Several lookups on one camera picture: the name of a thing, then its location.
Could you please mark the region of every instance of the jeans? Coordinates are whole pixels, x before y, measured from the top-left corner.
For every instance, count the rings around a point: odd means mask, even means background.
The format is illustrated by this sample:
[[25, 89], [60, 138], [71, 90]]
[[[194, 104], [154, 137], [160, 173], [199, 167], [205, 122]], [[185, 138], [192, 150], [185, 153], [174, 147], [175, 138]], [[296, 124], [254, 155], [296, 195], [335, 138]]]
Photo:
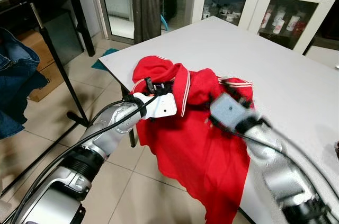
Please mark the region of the jeans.
[[23, 112], [33, 89], [47, 85], [37, 72], [39, 56], [0, 28], [0, 139], [12, 136], [24, 127]]

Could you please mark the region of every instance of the white table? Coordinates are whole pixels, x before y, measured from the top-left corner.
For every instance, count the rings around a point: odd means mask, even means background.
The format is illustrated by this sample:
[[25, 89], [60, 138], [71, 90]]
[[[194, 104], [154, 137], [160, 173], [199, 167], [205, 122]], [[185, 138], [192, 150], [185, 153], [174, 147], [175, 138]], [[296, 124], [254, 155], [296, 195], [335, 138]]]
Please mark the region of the white table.
[[[219, 76], [253, 82], [256, 108], [315, 160], [339, 192], [334, 151], [339, 139], [339, 72], [215, 17], [100, 60], [131, 90], [137, 62], [150, 55], [181, 62], [189, 70], [211, 68]], [[294, 149], [288, 147], [288, 152], [339, 216], [339, 204], [324, 182]], [[252, 162], [240, 206], [257, 224], [286, 223]]]

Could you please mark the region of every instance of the tiled floor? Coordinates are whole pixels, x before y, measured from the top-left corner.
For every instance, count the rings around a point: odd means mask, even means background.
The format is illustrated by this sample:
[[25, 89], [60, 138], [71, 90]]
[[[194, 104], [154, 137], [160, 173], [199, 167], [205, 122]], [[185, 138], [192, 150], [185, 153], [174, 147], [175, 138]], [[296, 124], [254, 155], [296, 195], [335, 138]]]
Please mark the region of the tiled floor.
[[[115, 79], [108, 72], [91, 66], [108, 48], [123, 49], [129, 45], [101, 40], [96, 46], [94, 57], [83, 53], [65, 66], [88, 117], [121, 99]], [[4, 186], [73, 124], [66, 117], [68, 110], [75, 111], [76, 106], [65, 83], [39, 103], [29, 101], [25, 130], [0, 141]], [[14, 209], [43, 168], [77, 142], [84, 131], [82, 126], [73, 130], [2, 199]], [[140, 145], [131, 148], [128, 136], [101, 168], [83, 205], [85, 224], [199, 224], [204, 223], [205, 215], [203, 205], [191, 198], [179, 182], [158, 171], [156, 158], [149, 148]], [[234, 223], [248, 222], [238, 214]]]

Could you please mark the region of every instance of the white cabinet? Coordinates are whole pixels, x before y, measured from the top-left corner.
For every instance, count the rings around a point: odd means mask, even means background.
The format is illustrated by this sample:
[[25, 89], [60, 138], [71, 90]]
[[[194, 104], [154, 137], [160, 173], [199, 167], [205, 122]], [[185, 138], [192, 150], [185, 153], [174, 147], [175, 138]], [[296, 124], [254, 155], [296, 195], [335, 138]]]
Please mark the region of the white cabinet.
[[194, 0], [192, 22], [217, 16], [302, 54], [335, 0]]

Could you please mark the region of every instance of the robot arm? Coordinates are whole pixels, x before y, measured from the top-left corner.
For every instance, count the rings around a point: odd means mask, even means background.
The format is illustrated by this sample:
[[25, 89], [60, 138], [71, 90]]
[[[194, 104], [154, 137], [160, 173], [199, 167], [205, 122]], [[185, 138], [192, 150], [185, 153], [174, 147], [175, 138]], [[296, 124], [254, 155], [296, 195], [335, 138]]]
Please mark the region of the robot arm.
[[[153, 96], [135, 93], [131, 102], [105, 110], [97, 122], [80, 138], [106, 128], [141, 107]], [[20, 224], [78, 224], [85, 215], [83, 201], [91, 189], [92, 181], [102, 164], [114, 152], [122, 137], [133, 129], [140, 119], [175, 115], [176, 105], [172, 93], [156, 97], [140, 112], [117, 127], [93, 137], [64, 158], [38, 186], [16, 223]]]
[[[252, 161], [262, 170], [264, 182], [288, 223], [328, 224], [328, 207], [323, 203], [306, 174], [284, 152], [282, 139], [251, 109], [222, 94], [210, 107], [211, 119], [243, 138]], [[271, 146], [265, 147], [248, 138]]]

